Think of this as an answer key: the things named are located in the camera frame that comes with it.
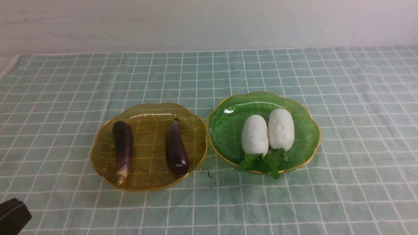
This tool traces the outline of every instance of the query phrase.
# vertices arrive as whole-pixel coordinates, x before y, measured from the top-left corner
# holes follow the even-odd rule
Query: yellow bowl
[[[179,119],[181,138],[190,161],[189,171],[183,176],[174,175],[166,162],[165,134],[174,118]],[[134,146],[128,177],[117,186],[112,127],[119,120],[131,126]],[[187,177],[203,161],[207,147],[204,122],[185,107],[173,103],[142,104],[127,109],[99,129],[90,160],[95,171],[115,188],[153,191],[175,185]]]

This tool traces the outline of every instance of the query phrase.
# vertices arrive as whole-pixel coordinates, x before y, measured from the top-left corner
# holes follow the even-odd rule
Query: eggplant stem
[[[125,179],[128,177],[128,164],[123,164],[117,171],[116,171],[116,178],[117,182],[116,185],[119,186],[125,182]]]

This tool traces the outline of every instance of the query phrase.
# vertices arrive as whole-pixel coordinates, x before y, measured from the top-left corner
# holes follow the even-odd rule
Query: green checkered tablecloth
[[[209,149],[192,177],[132,193],[88,161],[99,126],[133,105],[174,102],[205,119],[252,91],[300,102],[322,130],[313,160],[280,180]],[[0,200],[27,204],[22,235],[418,230],[418,46],[22,55],[0,100]]]

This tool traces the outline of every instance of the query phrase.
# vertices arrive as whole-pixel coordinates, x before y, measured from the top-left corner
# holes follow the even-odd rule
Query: purple eggplant
[[[180,124],[177,118],[167,128],[166,161],[168,168],[175,175],[185,175],[189,171],[189,158],[181,139]]]
[[[133,134],[131,127],[123,121],[113,124],[112,134],[116,153],[116,184],[121,185],[128,176],[132,161]]]

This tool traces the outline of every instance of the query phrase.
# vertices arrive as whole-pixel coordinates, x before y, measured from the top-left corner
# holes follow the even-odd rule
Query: scalloped plate
[[[295,141],[285,153],[288,161],[278,171],[290,171],[307,164],[321,143],[319,126],[304,106],[269,92],[233,95],[216,107],[207,119],[209,139],[215,152],[229,164],[239,164],[244,159],[241,132],[247,118],[258,114],[268,123],[271,111],[277,108],[289,111],[295,125]],[[261,174],[257,169],[248,171]]]
[[[190,161],[184,176],[171,173],[166,163],[165,135],[168,125],[178,118],[181,138]],[[125,182],[117,186],[113,124],[127,122],[134,135],[133,158]],[[95,171],[115,188],[127,191],[152,191],[175,185],[186,178],[203,161],[207,152],[207,131],[204,122],[185,107],[173,104],[142,104],[133,106],[107,121],[98,131],[90,154]]]

